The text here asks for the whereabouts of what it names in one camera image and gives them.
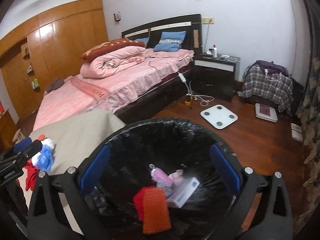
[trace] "tissue box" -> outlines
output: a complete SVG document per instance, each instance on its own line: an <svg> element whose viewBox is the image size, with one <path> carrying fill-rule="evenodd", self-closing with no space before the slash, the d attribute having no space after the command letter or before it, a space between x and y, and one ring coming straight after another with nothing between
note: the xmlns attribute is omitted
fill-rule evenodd
<svg viewBox="0 0 320 240"><path fill-rule="evenodd" d="M168 207L181 208L199 186L196 178L185 179L173 194L167 198Z"/></svg>

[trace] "beige cloth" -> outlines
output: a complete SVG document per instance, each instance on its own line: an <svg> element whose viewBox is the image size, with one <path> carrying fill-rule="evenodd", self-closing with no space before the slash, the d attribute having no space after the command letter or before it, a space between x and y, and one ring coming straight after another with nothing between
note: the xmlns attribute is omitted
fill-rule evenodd
<svg viewBox="0 0 320 240"><path fill-rule="evenodd" d="M64 173L71 166L78 167L102 141L124 126L125 124L111 112L96 109L48 124L33 131L30 137L35 140L44 134L56 144L53 151L54 163L50 173L55 175ZM24 175L19 178L19 181L29 206L32 191L25 191L27 170L23 168L23 171ZM64 194L60 195L60 199L72 229L81 233Z"/></svg>

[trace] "headboard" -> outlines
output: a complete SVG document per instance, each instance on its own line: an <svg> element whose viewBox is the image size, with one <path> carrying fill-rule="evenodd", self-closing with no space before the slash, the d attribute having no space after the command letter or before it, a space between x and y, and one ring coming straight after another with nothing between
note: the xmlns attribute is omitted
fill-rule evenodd
<svg viewBox="0 0 320 240"><path fill-rule="evenodd" d="M162 32L182 31L187 31L182 48L193 50L195 54L202 53L201 14L177 16L140 25L122 32L122 37L135 40L150 35L148 48L154 48Z"/></svg>

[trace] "checkered blanket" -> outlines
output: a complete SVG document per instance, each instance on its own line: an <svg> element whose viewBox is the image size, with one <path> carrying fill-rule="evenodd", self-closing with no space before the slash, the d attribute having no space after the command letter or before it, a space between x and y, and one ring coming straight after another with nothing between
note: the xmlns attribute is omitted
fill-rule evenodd
<svg viewBox="0 0 320 240"><path fill-rule="evenodd" d="M270 99L278 105L279 112L286 112L289 114L291 109L291 103L293 101L292 96L292 79L291 77L285 77L280 74L268 74L268 78L259 65L254 65L250 68L247 67L242 79L244 85L242 87L244 98L248 98L252 95L257 95L263 98Z"/></svg>

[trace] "metal bolt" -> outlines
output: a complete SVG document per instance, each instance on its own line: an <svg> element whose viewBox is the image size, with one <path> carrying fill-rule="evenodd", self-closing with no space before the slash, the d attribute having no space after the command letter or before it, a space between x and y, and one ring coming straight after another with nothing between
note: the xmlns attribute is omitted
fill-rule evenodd
<svg viewBox="0 0 320 240"><path fill-rule="evenodd" d="M69 174L73 174L73 173L75 173L76 172L76 167L69 167L68 169L67 169L67 172L69 173Z"/></svg>
<svg viewBox="0 0 320 240"><path fill-rule="evenodd" d="M245 171L245 173L248 173L248 174L252 174L253 173L253 169L250 168L250 167L245 167L244 171Z"/></svg>
<svg viewBox="0 0 320 240"><path fill-rule="evenodd" d="M282 174L279 171L276 171L275 176L279 179L282 177Z"/></svg>
<svg viewBox="0 0 320 240"><path fill-rule="evenodd" d="M45 176L45 171L39 172L39 177L40 177L40 178L43 178L44 176Z"/></svg>

